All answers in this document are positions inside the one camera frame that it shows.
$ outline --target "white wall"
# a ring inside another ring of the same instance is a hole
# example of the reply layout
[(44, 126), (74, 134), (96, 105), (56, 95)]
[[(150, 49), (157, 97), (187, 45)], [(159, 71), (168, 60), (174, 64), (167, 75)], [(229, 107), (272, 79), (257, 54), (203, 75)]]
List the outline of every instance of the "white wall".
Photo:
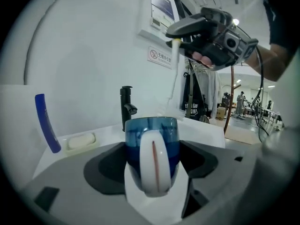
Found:
[[(253, 98), (256, 97), (259, 90), (251, 89), (251, 93), (253, 94)], [(262, 101), (262, 107), (267, 108), (268, 107), (268, 101), (271, 100), (268, 92), (263, 92), (263, 101)]]
[[(45, 93), (57, 136), (120, 123), (124, 85), (133, 86), (131, 101), (138, 116), (153, 97), (160, 101), (169, 96), (175, 70), (147, 61), (150, 45), (167, 51), (137, 35), (141, 13), (151, 16), (151, 4), (144, 9), (144, 1), (58, 0), (48, 11), (32, 45), (27, 79)], [(172, 101), (176, 107), (183, 68), (181, 57)]]
[(47, 142), (32, 86), (0, 85), (0, 160), (10, 182), (21, 190), (31, 181)]
[(230, 85), (222, 84), (222, 96), (225, 92), (228, 92), (230, 94), (230, 92), (231, 92), (231, 86)]
[(24, 84), (27, 51), (35, 30), (55, 0), (31, 0), (9, 31), (0, 52), (0, 84)]

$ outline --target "cardboard box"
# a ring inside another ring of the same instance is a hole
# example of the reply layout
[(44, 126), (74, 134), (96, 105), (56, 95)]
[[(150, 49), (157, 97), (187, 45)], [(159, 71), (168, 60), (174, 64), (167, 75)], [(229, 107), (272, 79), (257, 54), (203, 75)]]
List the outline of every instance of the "cardboard box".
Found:
[(218, 107), (216, 118), (223, 120), (224, 116), (225, 116), (225, 111), (226, 111), (226, 109), (224, 107)]

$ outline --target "blue plastic cup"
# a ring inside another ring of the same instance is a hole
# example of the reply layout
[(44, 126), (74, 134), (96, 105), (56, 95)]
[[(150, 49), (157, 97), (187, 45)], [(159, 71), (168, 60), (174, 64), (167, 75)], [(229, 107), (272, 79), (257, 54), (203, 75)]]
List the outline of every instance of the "blue plastic cup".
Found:
[(166, 195), (175, 181), (180, 158), (177, 120), (128, 120), (125, 139), (127, 162), (135, 184), (149, 197)]

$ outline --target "soap dish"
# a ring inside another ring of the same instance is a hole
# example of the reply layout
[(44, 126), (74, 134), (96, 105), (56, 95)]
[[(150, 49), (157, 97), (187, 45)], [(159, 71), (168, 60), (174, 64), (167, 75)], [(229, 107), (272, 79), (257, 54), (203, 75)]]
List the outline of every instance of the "soap dish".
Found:
[(76, 154), (79, 154), (79, 153), (82, 153), (82, 152), (86, 152), (86, 151), (89, 151), (89, 150), (92, 150), (92, 149), (96, 148), (97, 145), (98, 145), (98, 141), (97, 141), (97, 138), (96, 138), (95, 134), (94, 133), (92, 133), (92, 134), (95, 137), (95, 141), (93, 143), (90, 143), (90, 144), (88, 144), (86, 146), (83, 146), (83, 147), (80, 147), (80, 148), (75, 148), (75, 149), (70, 149), (69, 146), (68, 146), (69, 140), (72, 138), (72, 137), (70, 137), (67, 140), (67, 142), (66, 142), (65, 154), (67, 156), (72, 156), (72, 155), (76, 155)]

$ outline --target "white cup handle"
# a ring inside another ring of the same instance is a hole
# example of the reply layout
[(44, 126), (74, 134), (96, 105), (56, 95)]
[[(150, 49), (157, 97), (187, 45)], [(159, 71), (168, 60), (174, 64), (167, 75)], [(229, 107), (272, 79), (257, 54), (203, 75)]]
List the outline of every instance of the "white cup handle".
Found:
[(164, 196), (171, 187), (165, 142), (158, 130), (143, 133), (140, 143), (142, 189), (147, 196)]

